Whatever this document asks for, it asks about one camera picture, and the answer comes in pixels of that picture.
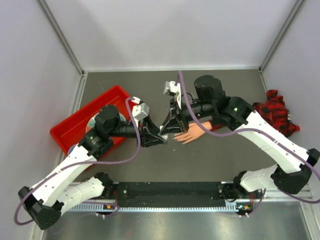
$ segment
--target cable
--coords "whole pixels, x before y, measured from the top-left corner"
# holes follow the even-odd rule
[[[134,119],[134,116],[131,112],[131,109],[130,109],[130,106],[129,106],[129,101],[135,101],[136,99],[133,98],[133,97],[128,97],[126,100],[125,100],[125,106],[126,106],[126,109],[129,113],[129,116],[131,119]],[[125,160],[121,160],[121,161],[95,161],[95,162],[87,162],[87,161],[81,161],[81,162],[77,162],[77,163],[73,163],[73,164],[70,164],[68,166],[65,166],[63,168],[61,168],[61,172],[68,169],[68,168],[71,168],[71,167],[74,167],[74,166],[77,166],[77,165],[83,165],[83,164],[87,164],[87,165],[114,165],[114,164],[125,164],[125,163],[128,163],[130,161],[132,161],[139,153],[140,149],[141,149],[141,139],[140,139],[140,133],[139,133],[139,129],[138,129],[138,126],[136,125],[136,122],[135,121],[132,121],[133,123],[133,127],[134,127],[134,130],[135,130],[135,133],[136,133],[136,139],[137,139],[137,149],[135,151],[135,153],[132,155],[132,157],[128,158],[128,159],[125,159]],[[27,200],[27,198],[32,195],[37,189],[39,189],[43,184],[45,184],[47,181],[49,181],[50,179],[52,179],[53,177],[55,177],[58,173],[55,172],[53,174],[51,174],[50,176],[48,176],[47,178],[43,179],[37,186],[35,186],[33,189],[31,189],[23,198],[22,200],[20,201],[20,203],[18,204],[15,212],[14,212],[14,223],[18,226],[23,226],[23,225],[26,225],[26,224],[29,224],[29,223],[32,223],[33,222],[33,219],[31,220],[28,220],[28,221],[25,221],[25,222],[19,222],[18,220],[18,214],[19,214],[19,211],[21,209],[21,207],[23,206],[23,204],[25,203],[25,201]]]
[[[83,203],[83,204],[106,205],[106,204],[103,203],[103,202],[92,202],[92,201],[84,201],[84,202],[82,202],[82,203]],[[110,218],[110,217],[114,216],[114,215],[119,211],[119,209],[120,209],[120,207],[119,207],[117,204],[114,204],[114,203],[107,203],[107,205],[113,206],[113,207],[115,207],[116,209],[115,209],[111,214],[105,215],[105,218]],[[56,232],[51,231],[51,232],[52,232],[53,235],[58,235],[58,234],[62,233],[63,231],[65,231],[67,228],[70,228],[70,225],[75,224],[75,223],[78,222],[81,218],[86,217],[86,216],[96,216],[96,215],[97,215],[97,213],[95,213],[95,212],[90,212],[90,213],[82,214],[81,216],[77,217],[75,220],[68,222],[68,223],[65,225],[65,227],[63,227],[63,228],[60,229],[59,231],[56,231]]]
[[[270,136],[269,134],[267,134],[266,132],[260,130],[260,129],[256,129],[256,128],[246,128],[246,129],[239,129],[239,130],[235,130],[235,131],[232,131],[232,132],[227,132],[227,133],[216,133],[214,131],[209,131],[208,129],[206,129],[201,123],[200,121],[197,119],[196,115],[194,114],[193,110],[192,110],[192,107],[187,99],[187,89],[186,89],[186,84],[185,84],[185,80],[184,80],[184,76],[182,74],[181,71],[178,72],[178,77],[177,77],[177,81],[180,81],[180,85],[181,85],[181,88],[182,88],[182,93],[183,93],[183,97],[184,97],[184,100],[185,100],[185,104],[186,104],[186,107],[192,117],[192,119],[194,120],[194,122],[204,131],[206,132],[207,134],[211,135],[211,136],[214,136],[214,137],[230,137],[230,136],[233,136],[235,134],[238,134],[238,133],[242,133],[242,132],[249,132],[249,131],[252,131],[252,132],[257,132],[259,134],[262,134],[264,135],[265,137],[267,137],[268,139],[272,140],[273,142],[275,141],[275,139]],[[300,157],[299,155],[297,155],[295,152],[291,151],[290,149],[288,149],[287,147],[285,147],[284,145],[282,145],[281,143],[277,143],[277,145],[279,147],[281,147],[282,149],[284,149],[285,151],[287,151],[289,154],[293,155],[294,157],[296,157],[300,162],[302,162],[304,165],[306,165],[315,175],[316,177],[319,179],[320,181],[320,173],[310,164],[308,163],[307,161],[305,161],[302,157]],[[303,203],[307,203],[307,204],[318,204],[320,203],[320,198],[316,201],[309,201],[309,200],[305,200],[305,199],[302,199],[300,197],[297,197],[297,196],[294,196],[292,194],[289,194],[289,193],[286,193],[285,191],[279,189],[282,193],[286,194],[287,196],[293,198],[293,199],[296,199],[298,201],[301,201]]]

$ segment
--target white wall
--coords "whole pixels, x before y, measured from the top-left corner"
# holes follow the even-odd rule
[[[259,67],[296,0],[46,0],[85,70]]]
[[[292,121],[301,127],[291,139],[320,151],[319,10],[319,0],[305,1],[264,76],[269,89],[278,89],[284,95]],[[320,162],[316,168],[320,171]],[[313,196],[320,198],[320,182],[313,176],[309,185]]]
[[[45,177],[59,147],[50,129],[71,109],[79,74],[35,0],[0,7],[0,239],[29,239],[16,226],[18,191]],[[21,221],[30,219],[21,210]]]

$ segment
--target gray floor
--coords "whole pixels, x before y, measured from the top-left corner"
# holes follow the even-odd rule
[[[187,90],[196,94],[193,82],[206,74],[219,78],[228,96],[239,96],[249,103],[266,101],[258,70],[184,71]],[[150,116],[159,126],[169,109],[170,97],[163,95],[164,83],[175,80],[176,75],[176,71],[89,73],[81,106],[112,86],[120,85],[131,96],[147,103]],[[136,141],[127,139],[103,161],[129,158],[135,150]],[[269,156],[239,135],[228,138],[204,135],[186,145],[170,139],[168,145],[143,148],[130,163],[96,165],[82,173],[78,180],[92,177],[96,172],[105,172],[115,182],[231,181],[240,171],[258,170],[273,164]]]
[[[264,202],[250,218],[214,212],[79,218],[83,214],[67,212],[45,231],[43,240],[311,240],[298,202]]]

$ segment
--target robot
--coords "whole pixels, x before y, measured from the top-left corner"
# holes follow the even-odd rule
[[[39,228],[48,229],[65,212],[86,200],[100,198],[112,201],[115,199],[115,190],[123,193],[120,196],[121,200],[118,201],[120,207],[128,205],[129,192],[133,189],[135,193],[139,193],[141,189],[141,195],[143,191],[153,191],[158,196],[161,192],[159,186],[162,191],[167,189],[169,192],[178,186],[183,189],[182,191],[189,193],[187,183],[179,183],[176,186],[169,182],[159,183],[157,186],[130,185],[130,183],[113,182],[103,172],[97,173],[77,186],[71,188],[68,186],[82,171],[112,148],[114,145],[112,137],[137,138],[143,148],[167,144],[168,134],[187,132],[189,122],[193,121],[194,117],[201,119],[211,116],[215,124],[226,126],[249,139],[276,162],[275,165],[258,171],[242,171],[231,183],[193,184],[193,188],[197,186],[205,188],[202,189],[202,194],[204,191],[209,193],[205,198],[219,203],[245,198],[250,193],[255,193],[258,198],[261,197],[261,194],[258,194],[261,189],[274,188],[287,194],[299,193],[312,174],[311,169],[301,159],[314,166],[320,157],[320,152],[314,148],[304,149],[291,142],[270,126],[244,99],[226,96],[219,79],[204,75],[194,81],[194,87],[198,98],[192,98],[189,104],[194,114],[192,115],[188,105],[182,102],[181,84],[175,81],[165,83],[164,94],[172,98],[169,103],[169,113],[160,127],[151,120],[147,104],[137,97],[133,98],[137,105],[132,109],[131,120],[121,120],[119,111],[114,105],[101,108],[95,117],[94,128],[84,135],[66,159],[48,175],[49,177],[32,187],[24,186],[18,192],[19,198],[24,200],[24,209]]]

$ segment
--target finger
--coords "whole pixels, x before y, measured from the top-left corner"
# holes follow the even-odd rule
[[[184,138],[186,138],[186,137],[188,137],[188,136],[190,136],[190,133],[184,133],[184,134],[181,134],[181,135],[179,135],[179,136],[176,136],[176,137],[174,137],[174,139],[175,140],[178,140],[178,139],[184,139]]]
[[[192,137],[190,139],[188,139],[187,141],[183,142],[182,144],[187,144],[187,143],[190,143],[192,142],[193,140],[195,140],[196,138]]]
[[[184,141],[187,141],[187,140],[189,140],[189,139],[193,139],[193,137],[189,135],[189,136],[186,136],[186,137],[184,137],[184,138],[177,139],[177,141],[178,141],[178,142],[184,142]]]

